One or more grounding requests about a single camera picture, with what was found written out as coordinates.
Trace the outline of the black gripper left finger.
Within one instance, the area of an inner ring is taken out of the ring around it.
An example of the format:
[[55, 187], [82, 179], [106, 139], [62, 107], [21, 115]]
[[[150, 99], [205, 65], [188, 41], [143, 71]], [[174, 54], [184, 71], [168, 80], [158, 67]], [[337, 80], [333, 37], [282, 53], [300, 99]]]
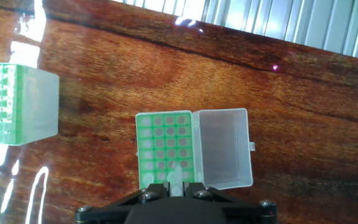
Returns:
[[169, 197], [169, 190], [170, 184], [168, 182], [150, 184], [147, 188], [140, 189], [103, 207], [83, 205], [76, 209], [74, 221], [75, 223], [124, 223], [133, 208]]

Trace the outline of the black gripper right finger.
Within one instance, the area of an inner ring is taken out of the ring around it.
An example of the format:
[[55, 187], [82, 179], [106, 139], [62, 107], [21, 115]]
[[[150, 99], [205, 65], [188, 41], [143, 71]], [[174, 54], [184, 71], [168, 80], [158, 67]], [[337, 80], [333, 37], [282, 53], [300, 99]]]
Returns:
[[183, 190], [185, 197], [208, 202], [220, 209], [228, 223], [278, 224], [278, 207], [272, 200], [248, 202], [201, 182], [184, 182]]

